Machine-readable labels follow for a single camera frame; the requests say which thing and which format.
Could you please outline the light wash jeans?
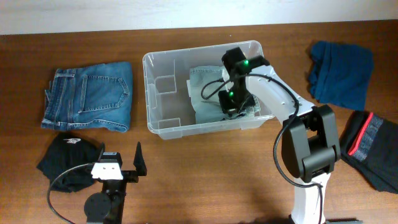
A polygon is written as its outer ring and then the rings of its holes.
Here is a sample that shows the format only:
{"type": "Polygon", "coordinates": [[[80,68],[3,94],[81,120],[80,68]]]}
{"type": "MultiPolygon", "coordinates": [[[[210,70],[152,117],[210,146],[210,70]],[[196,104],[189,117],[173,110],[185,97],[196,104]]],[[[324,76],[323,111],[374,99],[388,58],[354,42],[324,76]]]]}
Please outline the light wash jeans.
{"type": "Polygon", "coordinates": [[[201,90],[207,83],[214,82],[205,88],[205,96],[215,91],[224,81],[223,75],[227,74],[224,66],[199,66],[190,69],[190,99],[192,107],[195,110],[197,124],[253,118],[257,112],[260,112],[259,101],[255,96],[247,101],[247,107],[244,110],[232,115],[222,112],[217,93],[209,100],[204,100],[201,97],[201,90]]]}

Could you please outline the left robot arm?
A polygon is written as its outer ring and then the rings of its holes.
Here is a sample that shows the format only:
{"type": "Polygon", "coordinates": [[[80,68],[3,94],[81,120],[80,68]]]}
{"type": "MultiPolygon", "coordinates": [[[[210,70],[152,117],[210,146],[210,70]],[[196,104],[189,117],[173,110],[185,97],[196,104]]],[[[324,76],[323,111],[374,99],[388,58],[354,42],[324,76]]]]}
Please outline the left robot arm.
{"type": "Polygon", "coordinates": [[[106,152],[101,145],[99,159],[91,170],[92,178],[102,183],[102,190],[90,195],[84,205],[86,222],[89,224],[121,223],[127,184],[137,183],[147,175],[147,167],[141,144],[137,143],[134,170],[122,170],[122,158],[118,152],[106,152]]]}

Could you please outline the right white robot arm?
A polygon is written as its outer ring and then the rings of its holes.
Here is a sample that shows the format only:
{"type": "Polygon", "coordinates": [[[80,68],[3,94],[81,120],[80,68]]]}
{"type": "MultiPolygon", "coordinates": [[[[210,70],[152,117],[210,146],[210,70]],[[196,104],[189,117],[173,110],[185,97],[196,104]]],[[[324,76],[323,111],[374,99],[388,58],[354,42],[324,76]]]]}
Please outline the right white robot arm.
{"type": "Polygon", "coordinates": [[[333,110],[315,106],[293,91],[261,55],[246,58],[239,47],[227,50],[221,61],[228,73],[219,94],[224,113],[232,115],[257,97],[281,123],[273,158],[282,177],[294,186],[292,223],[325,223],[326,184],[340,159],[333,110]],[[282,156],[282,163],[277,156],[282,156]]]}

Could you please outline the black garment with red band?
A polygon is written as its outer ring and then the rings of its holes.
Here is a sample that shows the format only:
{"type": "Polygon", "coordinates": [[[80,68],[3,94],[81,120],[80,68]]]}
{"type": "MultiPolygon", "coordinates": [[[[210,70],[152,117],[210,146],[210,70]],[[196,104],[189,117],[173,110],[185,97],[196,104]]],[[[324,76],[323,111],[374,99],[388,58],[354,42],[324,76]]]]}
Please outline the black garment with red band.
{"type": "Polygon", "coordinates": [[[340,137],[342,159],[380,192],[397,193],[397,124],[354,111],[340,137]]]}

